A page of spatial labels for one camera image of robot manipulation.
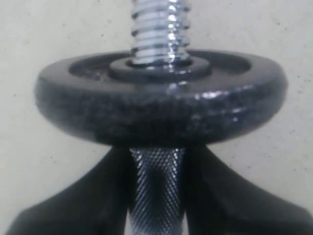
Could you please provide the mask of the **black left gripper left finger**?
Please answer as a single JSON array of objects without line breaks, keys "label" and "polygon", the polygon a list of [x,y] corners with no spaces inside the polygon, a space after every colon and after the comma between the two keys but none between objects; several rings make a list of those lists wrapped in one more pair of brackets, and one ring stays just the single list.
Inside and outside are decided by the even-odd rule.
[{"label": "black left gripper left finger", "polygon": [[113,147],[73,185],[22,211],[7,234],[122,235],[133,182],[129,149]]}]

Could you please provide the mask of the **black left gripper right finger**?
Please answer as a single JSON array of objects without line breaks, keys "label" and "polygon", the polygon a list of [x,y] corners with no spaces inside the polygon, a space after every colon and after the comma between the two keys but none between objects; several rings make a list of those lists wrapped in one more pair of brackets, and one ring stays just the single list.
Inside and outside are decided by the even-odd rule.
[{"label": "black left gripper right finger", "polygon": [[189,148],[184,197],[191,235],[311,235],[303,207],[256,186],[206,146]]}]

